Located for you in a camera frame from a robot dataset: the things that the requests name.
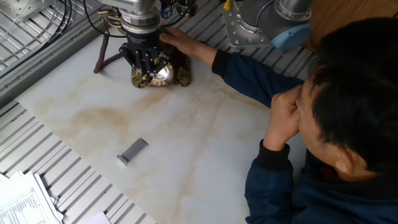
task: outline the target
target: dark blue jacket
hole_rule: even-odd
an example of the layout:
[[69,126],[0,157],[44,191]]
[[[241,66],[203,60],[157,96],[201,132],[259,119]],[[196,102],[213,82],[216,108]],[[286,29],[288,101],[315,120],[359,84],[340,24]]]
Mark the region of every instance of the dark blue jacket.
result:
[[[240,93],[270,107],[272,96],[303,83],[236,53],[218,51],[214,73]],[[289,146],[272,152],[262,146],[253,161],[245,197],[247,223],[398,223],[397,176],[348,184],[307,151],[302,178],[295,186]]]

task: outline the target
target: black cuff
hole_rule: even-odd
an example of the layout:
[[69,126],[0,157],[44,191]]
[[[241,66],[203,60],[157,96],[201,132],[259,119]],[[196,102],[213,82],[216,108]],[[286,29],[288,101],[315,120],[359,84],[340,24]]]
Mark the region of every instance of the black cuff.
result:
[[230,53],[218,50],[216,57],[214,58],[213,65],[211,66],[211,71],[224,78],[226,66],[231,56],[232,54]]
[[262,142],[263,140],[260,142],[260,151],[256,159],[259,167],[272,171],[283,171],[291,166],[290,161],[287,159],[290,151],[288,144],[285,144],[283,150],[275,152],[265,148]]

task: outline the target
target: hand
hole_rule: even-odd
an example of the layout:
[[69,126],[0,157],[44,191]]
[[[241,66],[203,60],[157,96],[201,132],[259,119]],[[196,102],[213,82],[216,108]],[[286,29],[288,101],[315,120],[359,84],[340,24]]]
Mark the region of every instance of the hand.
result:
[[272,151],[283,150],[285,143],[299,133],[299,111],[296,100],[302,86],[275,94],[271,102],[271,115],[263,146]]
[[176,28],[166,28],[166,33],[160,35],[160,40],[176,46],[179,51],[188,55],[190,58],[204,61],[209,66],[213,65],[217,49],[191,38],[186,33]]

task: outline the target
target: paper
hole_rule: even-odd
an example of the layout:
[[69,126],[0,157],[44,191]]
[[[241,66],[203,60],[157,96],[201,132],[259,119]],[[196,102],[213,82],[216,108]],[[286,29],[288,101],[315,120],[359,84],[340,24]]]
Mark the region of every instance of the paper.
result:
[[0,185],[0,223],[62,223],[38,175],[19,172]]
[[89,219],[86,224],[111,224],[111,222],[103,212],[98,212],[95,216]]

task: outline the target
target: wire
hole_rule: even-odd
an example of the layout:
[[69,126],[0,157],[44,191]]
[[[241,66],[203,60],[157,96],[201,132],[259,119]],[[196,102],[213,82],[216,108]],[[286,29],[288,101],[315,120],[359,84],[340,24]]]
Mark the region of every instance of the wire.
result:
[[12,22],[10,28],[7,30],[6,34],[3,35],[3,37],[0,39],[0,43],[6,38],[6,36],[8,35],[8,33],[10,32],[11,28],[13,27],[13,25],[18,21],[18,19],[20,18],[20,16],[22,15],[22,13],[24,13],[27,4],[29,3],[29,0],[26,1],[26,4],[22,10],[22,12],[19,13],[17,19],[14,20],[14,22]]
[[110,35],[110,34],[106,34],[106,33],[102,32],[102,31],[100,31],[97,27],[94,26],[93,22],[90,19],[90,16],[88,15],[86,0],[83,0],[83,8],[85,10],[85,14],[86,14],[87,20],[90,23],[90,25],[94,28],[94,30],[97,30],[102,35],[107,35],[107,36],[115,37],[115,38],[126,38],[126,36]]
[[65,32],[68,28],[69,22],[70,22],[70,18],[72,16],[72,0],[69,0],[69,16],[68,16],[68,22],[65,25],[65,27],[63,27],[62,32]]
[[62,28],[62,24],[65,22],[65,18],[67,17],[67,12],[68,12],[67,11],[68,10],[67,0],[63,0],[63,4],[64,4],[65,8],[63,10],[62,20],[61,20],[60,24],[58,25],[57,30],[53,33],[53,35],[51,36],[50,40],[47,43],[51,43],[55,39],[58,39],[60,37],[60,35],[63,35],[63,31],[65,30],[65,27],[64,27],[64,29],[62,29],[62,31],[61,31],[61,28]]
[[108,26],[106,25],[105,18],[102,17],[102,20],[104,21],[106,31],[108,32],[109,35],[111,35],[111,33],[110,33],[109,29],[108,29]]
[[186,15],[186,13],[189,11],[189,9],[191,8],[190,3],[191,3],[191,1],[188,0],[188,2],[187,2],[187,5],[188,5],[187,9],[185,10],[185,12],[182,13],[182,15],[181,15],[178,19],[176,19],[174,22],[172,22],[172,23],[170,23],[170,24],[162,25],[162,27],[174,26],[175,24],[177,24],[178,22],[180,22],[180,21],[185,17],[185,15]]

